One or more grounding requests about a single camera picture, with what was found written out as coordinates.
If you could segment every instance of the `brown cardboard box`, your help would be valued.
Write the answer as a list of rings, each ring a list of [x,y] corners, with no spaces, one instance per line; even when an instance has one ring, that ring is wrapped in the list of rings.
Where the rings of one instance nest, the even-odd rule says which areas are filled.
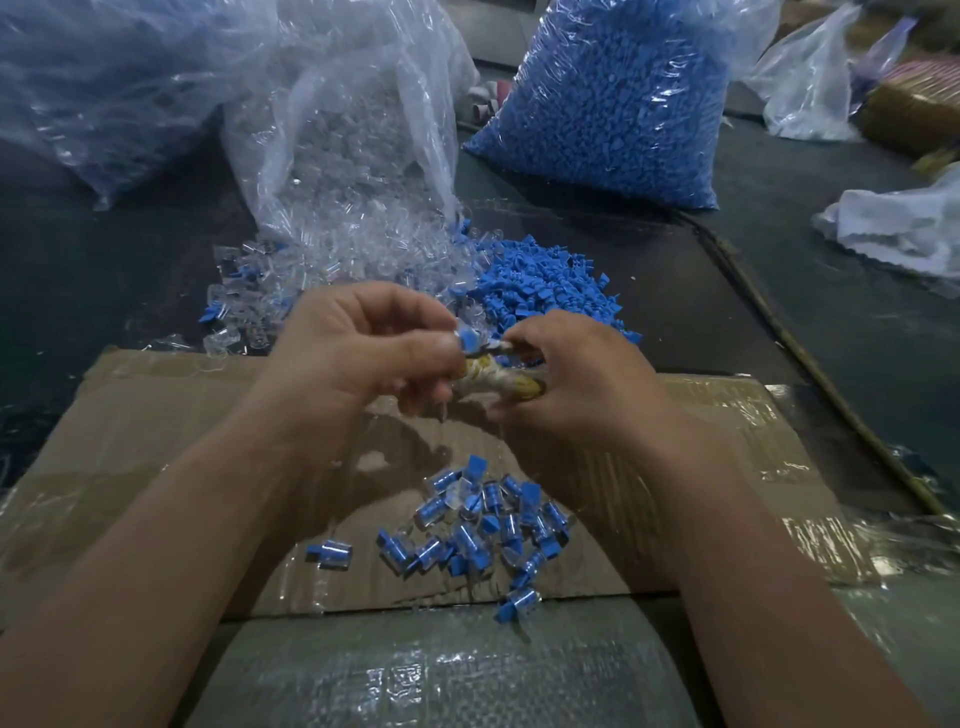
[[[223,417],[262,364],[257,358],[213,360],[192,353],[101,356],[37,461],[0,506],[0,627],[56,589],[163,466]],[[664,379],[686,408],[727,433],[750,483],[829,580],[876,579],[832,493],[761,384],[746,377]],[[489,459],[490,475],[536,479],[577,514],[580,523],[569,545],[538,579],[544,597],[673,588],[653,501],[629,464],[529,431],[494,429],[475,401],[450,405],[441,422],[402,417],[384,398],[371,406],[329,479],[304,489],[291,509],[285,535],[297,546],[289,551],[265,546],[228,615],[500,598],[509,581],[500,564],[493,578],[471,586],[438,570],[402,580],[374,544],[379,527],[410,520],[422,502],[425,476],[463,464],[471,453]],[[343,493],[333,508],[337,522],[318,522],[314,505],[331,492]],[[321,570],[304,559],[306,544],[330,536],[354,546],[346,572]]]

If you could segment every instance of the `clear plastic bag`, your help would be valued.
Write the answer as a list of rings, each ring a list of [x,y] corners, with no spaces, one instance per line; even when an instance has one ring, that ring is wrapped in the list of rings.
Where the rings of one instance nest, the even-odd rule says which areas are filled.
[[[917,24],[916,18],[903,17],[897,25],[874,43],[851,69],[851,115],[857,113],[867,100],[867,95],[876,88],[897,63],[906,48],[910,31]]]
[[[503,108],[466,149],[518,172],[714,207],[728,78],[779,0],[554,0]]]
[[[856,141],[848,122],[850,57],[844,34],[860,7],[843,5],[776,43],[743,82],[766,102],[767,131],[787,139]]]
[[[452,240],[453,98],[477,74],[436,0],[280,0],[263,78],[226,107],[224,144],[275,280],[472,276]]]
[[[21,112],[0,136],[51,149],[109,207],[187,151],[262,67],[273,2],[5,0],[0,105]]]

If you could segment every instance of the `bag of blue plastic parts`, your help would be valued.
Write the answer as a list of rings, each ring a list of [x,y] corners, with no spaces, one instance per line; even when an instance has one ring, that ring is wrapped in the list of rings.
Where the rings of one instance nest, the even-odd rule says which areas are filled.
[[[727,83],[779,17],[780,0],[554,0],[503,107],[465,149],[558,182],[716,207]]]

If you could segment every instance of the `transparent plastic piece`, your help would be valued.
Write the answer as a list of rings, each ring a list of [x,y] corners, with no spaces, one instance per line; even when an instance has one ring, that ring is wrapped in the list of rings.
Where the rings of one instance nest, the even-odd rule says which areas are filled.
[[[240,343],[240,331],[227,326],[204,337],[204,350],[210,356],[226,356],[229,348]]]

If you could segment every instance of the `right hand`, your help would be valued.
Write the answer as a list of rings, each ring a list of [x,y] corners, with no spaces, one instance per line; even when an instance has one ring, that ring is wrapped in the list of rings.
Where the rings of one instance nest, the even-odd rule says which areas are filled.
[[[693,420],[636,346],[588,316],[554,309],[517,324],[503,338],[543,353],[547,391],[536,400],[495,402],[488,408],[494,422],[622,451]]]

